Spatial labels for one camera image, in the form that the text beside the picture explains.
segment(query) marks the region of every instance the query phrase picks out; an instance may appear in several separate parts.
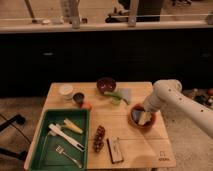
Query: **green tray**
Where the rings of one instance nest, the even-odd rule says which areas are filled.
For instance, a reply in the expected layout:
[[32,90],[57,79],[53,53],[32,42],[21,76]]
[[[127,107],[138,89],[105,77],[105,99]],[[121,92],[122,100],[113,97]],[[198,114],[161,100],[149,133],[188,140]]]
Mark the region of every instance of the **green tray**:
[[[49,124],[63,124],[65,118],[70,119],[82,130],[83,134],[77,134],[69,129],[63,129],[63,132],[71,136],[85,147],[85,151],[81,152],[73,147],[61,136],[48,135]],[[47,110],[44,114],[39,134],[36,140],[35,148],[32,154],[32,160],[29,166],[31,171],[42,170],[69,170],[83,171],[87,165],[87,144],[89,132],[89,112],[83,109],[54,109]],[[83,164],[83,168],[79,169],[75,163],[66,156],[55,151],[55,146],[61,145],[65,152],[71,157],[77,159]]]

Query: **white cup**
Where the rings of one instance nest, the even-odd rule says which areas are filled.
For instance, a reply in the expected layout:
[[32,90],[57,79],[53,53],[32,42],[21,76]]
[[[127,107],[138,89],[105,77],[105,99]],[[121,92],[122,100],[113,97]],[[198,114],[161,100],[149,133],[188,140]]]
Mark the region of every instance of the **white cup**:
[[72,99],[73,96],[73,86],[69,84],[63,84],[59,87],[59,94],[65,99]]

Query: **black wall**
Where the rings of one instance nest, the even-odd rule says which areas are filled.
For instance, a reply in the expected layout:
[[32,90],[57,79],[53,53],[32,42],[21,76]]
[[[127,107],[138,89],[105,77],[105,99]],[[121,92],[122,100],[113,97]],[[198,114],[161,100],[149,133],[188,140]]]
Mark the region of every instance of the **black wall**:
[[213,29],[0,35],[0,96],[46,95],[51,82],[179,79],[213,87]]

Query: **floor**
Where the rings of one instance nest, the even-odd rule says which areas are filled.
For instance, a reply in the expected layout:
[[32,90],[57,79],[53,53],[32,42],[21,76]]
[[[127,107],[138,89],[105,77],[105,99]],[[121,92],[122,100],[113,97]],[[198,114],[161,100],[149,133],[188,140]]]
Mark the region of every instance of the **floor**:
[[[30,0],[30,3],[36,18],[56,19],[62,16],[60,1],[62,0]],[[88,23],[104,23],[114,7],[122,9],[117,0],[81,0],[79,12],[88,19]],[[164,0],[161,21],[203,20],[213,10],[212,7],[212,0],[194,0],[191,6],[172,6],[171,0]],[[0,0],[0,26],[23,24],[31,24],[24,0]]]
[[[0,114],[6,118],[20,113],[27,122],[20,128],[32,139],[45,97],[0,99]],[[192,123],[183,113],[169,106],[161,110],[176,157],[176,168],[161,168],[159,171],[212,171],[213,141]],[[13,127],[1,132],[0,147],[20,152],[27,150],[29,143]],[[23,162],[0,155],[1,171],[23,171]]]

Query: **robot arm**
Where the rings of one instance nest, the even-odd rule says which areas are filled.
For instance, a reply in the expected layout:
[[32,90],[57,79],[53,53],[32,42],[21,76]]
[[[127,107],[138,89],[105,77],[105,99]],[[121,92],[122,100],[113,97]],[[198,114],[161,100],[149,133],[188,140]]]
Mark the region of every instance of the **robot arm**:
[[198,127],[213,138],[213,111],[181,94],[178,80],[159,80],[154,83],[153,92],[144,100],[146,111],[155,113],[164,103],[181,110]]

